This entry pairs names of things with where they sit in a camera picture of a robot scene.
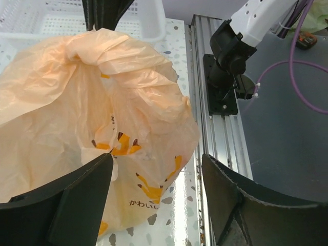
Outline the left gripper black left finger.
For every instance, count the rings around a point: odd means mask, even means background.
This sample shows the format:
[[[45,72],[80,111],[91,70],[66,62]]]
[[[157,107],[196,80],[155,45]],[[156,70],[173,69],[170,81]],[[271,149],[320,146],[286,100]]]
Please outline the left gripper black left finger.
[[[96,245],[112,170],[102,154],[1,203],[1,245]]]

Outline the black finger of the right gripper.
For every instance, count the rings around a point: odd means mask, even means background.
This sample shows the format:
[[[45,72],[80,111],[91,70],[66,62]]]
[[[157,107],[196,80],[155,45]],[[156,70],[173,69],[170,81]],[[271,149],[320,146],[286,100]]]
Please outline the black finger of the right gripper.
[[[86,30],[115,30],[133,0],[82,0]]]

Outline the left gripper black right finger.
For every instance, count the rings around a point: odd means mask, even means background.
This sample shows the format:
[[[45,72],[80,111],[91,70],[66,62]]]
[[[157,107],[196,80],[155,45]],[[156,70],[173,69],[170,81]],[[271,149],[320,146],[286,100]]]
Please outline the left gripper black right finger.
[[[202,156],[215,245],[327,245],[327,203],[264,187]]]

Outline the orange translucent plastic bag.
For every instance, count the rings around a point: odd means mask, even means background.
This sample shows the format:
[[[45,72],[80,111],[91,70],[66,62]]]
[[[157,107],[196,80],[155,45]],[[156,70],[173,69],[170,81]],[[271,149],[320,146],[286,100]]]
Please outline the orange translucent plastic bag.
[[[100,156],[108,179],[98,238],[154,215],[199,142],[170,60],[107,29],[1,48],[1,202]]]

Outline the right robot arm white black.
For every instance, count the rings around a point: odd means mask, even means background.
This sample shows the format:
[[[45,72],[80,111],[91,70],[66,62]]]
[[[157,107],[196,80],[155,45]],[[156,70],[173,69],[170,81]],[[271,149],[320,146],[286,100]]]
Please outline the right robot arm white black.
[[[206,80],[217,88],[230,87],[234,77],[245,72],[246,61],[252,56],[265,34],[295,1],[247,1],[229,19],[223,21],[210,38],[214,55]],[[120,19],[139,17],[150,20],[147,12],[162,7],[161,1],[83,1],[88,31],[114,30]]]

